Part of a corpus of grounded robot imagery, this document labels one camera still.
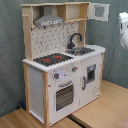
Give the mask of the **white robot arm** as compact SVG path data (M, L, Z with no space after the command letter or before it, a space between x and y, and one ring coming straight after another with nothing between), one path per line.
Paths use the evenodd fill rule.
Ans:
M119 14L119 28L121 45L128 50L128 13Z

